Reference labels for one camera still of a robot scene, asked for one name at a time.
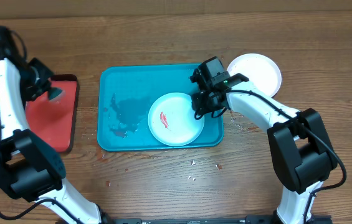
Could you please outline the red tray with dark rim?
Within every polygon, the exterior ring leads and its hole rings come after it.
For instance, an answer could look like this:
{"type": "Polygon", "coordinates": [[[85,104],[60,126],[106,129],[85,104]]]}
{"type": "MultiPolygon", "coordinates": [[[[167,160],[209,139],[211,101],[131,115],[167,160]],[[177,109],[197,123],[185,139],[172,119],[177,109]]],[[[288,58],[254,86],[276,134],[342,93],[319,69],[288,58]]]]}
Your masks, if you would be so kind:
{"type": "Polygon", "coordinates": [[[80,85],[73,74],[54,75],[52,86],[62,93],[54,100],[48,93],[26,103],[30,129],[58,153],[69,153],[74,144],[75,122],[80,85]]]}

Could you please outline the light blue plate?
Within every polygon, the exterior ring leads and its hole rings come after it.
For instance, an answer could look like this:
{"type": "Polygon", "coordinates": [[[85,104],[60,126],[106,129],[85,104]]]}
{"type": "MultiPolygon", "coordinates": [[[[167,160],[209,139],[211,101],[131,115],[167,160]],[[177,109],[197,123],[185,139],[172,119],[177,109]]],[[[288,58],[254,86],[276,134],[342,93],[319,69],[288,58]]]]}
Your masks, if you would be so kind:
{"type": "Polygon", "coordinates": [[[196,119],[192,100],[185,93],[168,93],[159,97],[148,112],[148,127],[159,142],[171,146],[186,146],[198,138],[204,119],[196,119]]]}

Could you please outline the white plate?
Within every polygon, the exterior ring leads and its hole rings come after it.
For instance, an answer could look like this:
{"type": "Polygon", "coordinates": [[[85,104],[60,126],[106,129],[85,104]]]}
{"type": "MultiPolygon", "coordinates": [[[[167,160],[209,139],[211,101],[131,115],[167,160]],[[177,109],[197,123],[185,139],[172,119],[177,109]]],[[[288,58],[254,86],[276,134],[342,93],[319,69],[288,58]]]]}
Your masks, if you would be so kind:
{"type": "Polygon", "coordinates": [[[261,54],[240,55],[229,64],[227,71],[230,75],[241,73],[269,97],[275,96],[282,84],[277,64],[261,54]]]}

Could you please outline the dark green sponge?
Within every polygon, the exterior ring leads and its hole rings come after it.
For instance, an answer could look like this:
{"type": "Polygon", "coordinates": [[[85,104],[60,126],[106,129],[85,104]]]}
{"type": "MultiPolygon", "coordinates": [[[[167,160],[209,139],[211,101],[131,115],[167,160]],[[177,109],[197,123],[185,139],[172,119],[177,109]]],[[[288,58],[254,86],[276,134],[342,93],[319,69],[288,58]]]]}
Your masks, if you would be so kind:
{"type": "Polygon", "coordinates": [[[65,92],[57,87],[51,87],[47,92],[47,98],[51,102],[59,101],[65,92]]]}

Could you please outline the teal plastic tray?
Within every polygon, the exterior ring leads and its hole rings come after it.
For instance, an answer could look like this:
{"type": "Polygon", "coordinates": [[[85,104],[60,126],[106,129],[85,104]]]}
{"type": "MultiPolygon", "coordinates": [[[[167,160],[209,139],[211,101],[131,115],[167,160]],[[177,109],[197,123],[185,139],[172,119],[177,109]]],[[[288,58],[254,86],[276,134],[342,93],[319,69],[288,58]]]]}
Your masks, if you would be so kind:
{"type": "Polygon", "coordinates": [[[168,93],[197,93],[190,76],[196,63],[111,67],[100,77],[97,141],[106,151],[144,151],[212,147],[224,137],[221,117],[207,114],[204,128],[196,140],[186,146],[167,146],[151,134],[148,112],[152,104],[168,93]]]}

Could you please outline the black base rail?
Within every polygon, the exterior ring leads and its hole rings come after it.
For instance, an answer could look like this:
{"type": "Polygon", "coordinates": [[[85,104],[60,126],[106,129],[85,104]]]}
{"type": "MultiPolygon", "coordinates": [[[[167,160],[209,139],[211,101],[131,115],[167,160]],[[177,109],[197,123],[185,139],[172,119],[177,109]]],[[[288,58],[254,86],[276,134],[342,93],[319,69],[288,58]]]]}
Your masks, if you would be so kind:
{"type": "Polygon", "coordinates": [[[282,223],[276,215],[247,215],[245,218],[208,218],[208,219],[164,219],[142,220],[140,218],[117,218],[115,224],[276,224],[282,223]]]}

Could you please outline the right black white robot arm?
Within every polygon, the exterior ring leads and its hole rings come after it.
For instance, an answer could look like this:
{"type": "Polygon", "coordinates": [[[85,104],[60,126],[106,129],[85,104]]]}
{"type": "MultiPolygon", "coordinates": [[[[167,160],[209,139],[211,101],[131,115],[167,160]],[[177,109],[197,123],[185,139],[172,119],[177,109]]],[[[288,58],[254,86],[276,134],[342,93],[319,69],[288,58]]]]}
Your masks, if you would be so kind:
{"type": "Polygon", "coordinates": [[[247,215],[242,223],[331,223],[313,215],[318,192],[342,186],[346,168],[335,153],[320,114],[299,111],[261,92],[241,73],[230,75],[217,57],[200,64],[190,77],[197,83],[192,108],[196,120],[232,110],[267,133],[274,171],[283,185],[280,205],[271,215],[247,215]]]}

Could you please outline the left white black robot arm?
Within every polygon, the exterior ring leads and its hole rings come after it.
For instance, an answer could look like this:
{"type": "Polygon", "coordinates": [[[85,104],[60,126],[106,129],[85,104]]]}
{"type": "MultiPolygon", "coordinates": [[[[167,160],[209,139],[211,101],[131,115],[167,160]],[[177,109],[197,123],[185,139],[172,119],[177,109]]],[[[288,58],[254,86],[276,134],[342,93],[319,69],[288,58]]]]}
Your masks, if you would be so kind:
{"type": "Polygon", "coordinates": [[[17,48],[21,37],[0,26],[0,189],[10,198],[23,198],[31,208],[43,205],[62,223],[110,223],[111,218],[87,200],[68,180],[55,149],[33,133],[25,107],[47,94],[61,95],[58,80],[39,59],[28,59],[17,48]]]}

